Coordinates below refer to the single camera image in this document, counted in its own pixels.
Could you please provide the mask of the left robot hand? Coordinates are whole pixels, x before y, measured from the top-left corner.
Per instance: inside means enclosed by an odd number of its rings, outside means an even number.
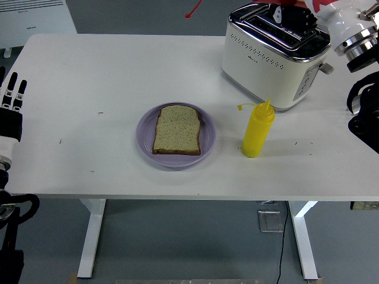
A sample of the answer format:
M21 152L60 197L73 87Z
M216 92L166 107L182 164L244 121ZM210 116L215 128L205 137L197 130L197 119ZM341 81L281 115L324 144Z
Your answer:
M12 72L5 90L1 93L1 160L10 163L16 143L21 141L24 94L27 81L17 85L18 73Z

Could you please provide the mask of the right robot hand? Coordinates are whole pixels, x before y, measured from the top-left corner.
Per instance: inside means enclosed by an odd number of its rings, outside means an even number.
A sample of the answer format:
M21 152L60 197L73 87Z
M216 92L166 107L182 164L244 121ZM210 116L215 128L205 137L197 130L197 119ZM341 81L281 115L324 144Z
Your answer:
M374 21L359 15L373 1L269 1L270 4L294 5L308 8L317 23L326 28L332 49L353 59L378 44L378 29Z

